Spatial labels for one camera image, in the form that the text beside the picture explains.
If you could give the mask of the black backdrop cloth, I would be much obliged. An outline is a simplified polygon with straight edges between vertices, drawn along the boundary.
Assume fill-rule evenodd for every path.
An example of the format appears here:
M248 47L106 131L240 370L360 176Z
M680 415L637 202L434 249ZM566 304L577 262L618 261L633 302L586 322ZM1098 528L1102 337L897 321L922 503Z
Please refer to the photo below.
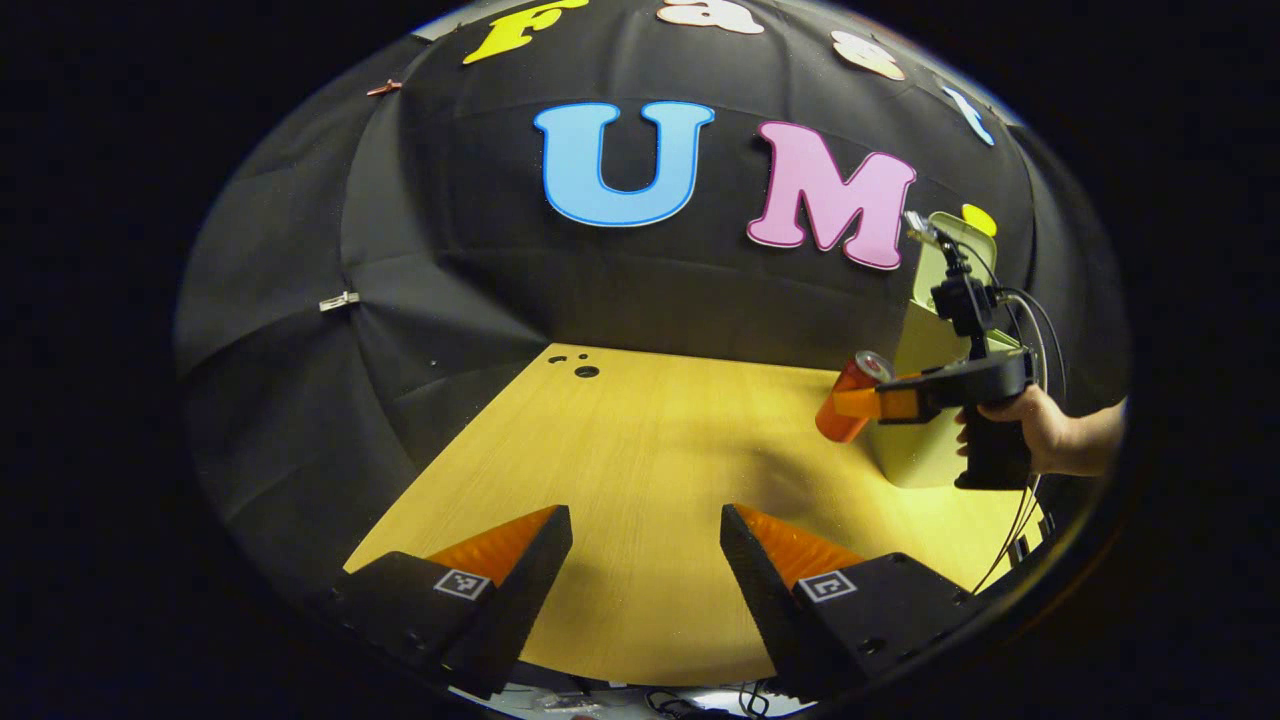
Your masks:
M1046 143L941 60L819 0L479 0L360 63L243 161L195 242L175 364L197 477L287 598L321 593L421 470L554 342L835 369L895 354L923 247L852 259L785 196L767 122L909 208L973 202L1048 310L1074 413L1129 389L1098 217ZM369 97L387 79L398 92ZM361 302L330 313L344 291Z

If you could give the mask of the orange-red pop can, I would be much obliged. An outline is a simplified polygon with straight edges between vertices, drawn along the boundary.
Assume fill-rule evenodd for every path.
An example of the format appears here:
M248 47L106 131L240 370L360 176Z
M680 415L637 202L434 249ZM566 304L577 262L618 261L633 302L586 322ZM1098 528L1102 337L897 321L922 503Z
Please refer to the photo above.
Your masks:
M845 364L815 414L817 429L832 442L849 443L854 441L869 419L838 413L835 406L835 395L845 391L869 389L892 379L893 366L890 360L869 350L855 352Z

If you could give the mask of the pale green desktop garbage bin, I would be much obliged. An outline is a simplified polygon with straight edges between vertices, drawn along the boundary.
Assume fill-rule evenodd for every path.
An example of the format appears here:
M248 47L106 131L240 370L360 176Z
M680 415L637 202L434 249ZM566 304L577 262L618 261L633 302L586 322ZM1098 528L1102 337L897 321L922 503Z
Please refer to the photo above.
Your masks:
M932 222L942 225L969 224L961 252L973 277L984 286L995 283L997 259L995 219L983 209L964 204L957 217L936 211ZM933 245L922 250L911 297L892 364L896 375L911 375L969 357L972 342L955 333L954 324L938 316L932 288L946 278L945 254ZM1030 454L1015 421L997 424L986 454L957 455L955 439L959 410L943 409L923 424L870 424L870 450L884 478L904 489L954 486L960 489L1023 489L1030 479Z

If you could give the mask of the wooden desktop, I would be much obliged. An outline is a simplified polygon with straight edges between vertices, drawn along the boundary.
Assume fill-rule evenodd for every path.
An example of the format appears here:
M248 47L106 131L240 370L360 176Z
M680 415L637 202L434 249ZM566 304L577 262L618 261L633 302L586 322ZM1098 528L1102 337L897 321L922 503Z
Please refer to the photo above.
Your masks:
M774 669L719 543L726 503L864 559L993 582L1018 493L902 488L815 428L832 370L552 345L425 466L346 560L419 557L563 503L572 548L521 659L632 685Z

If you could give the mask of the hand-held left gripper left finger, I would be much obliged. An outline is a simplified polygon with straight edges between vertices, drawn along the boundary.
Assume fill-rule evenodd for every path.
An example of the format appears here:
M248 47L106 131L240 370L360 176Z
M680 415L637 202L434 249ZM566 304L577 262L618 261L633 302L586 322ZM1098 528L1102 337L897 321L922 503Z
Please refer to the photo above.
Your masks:
M419 557L389 551L330 588L330 620L440 691L500 693L573 543L552 505Z

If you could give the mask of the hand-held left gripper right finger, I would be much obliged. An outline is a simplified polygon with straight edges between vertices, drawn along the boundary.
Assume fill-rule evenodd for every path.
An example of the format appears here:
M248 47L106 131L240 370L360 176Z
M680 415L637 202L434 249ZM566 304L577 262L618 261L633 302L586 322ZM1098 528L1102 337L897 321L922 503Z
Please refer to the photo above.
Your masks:
M774 667L801 701L868 685L955 635L986 600L904 552L864 559L744 503L719 546Z

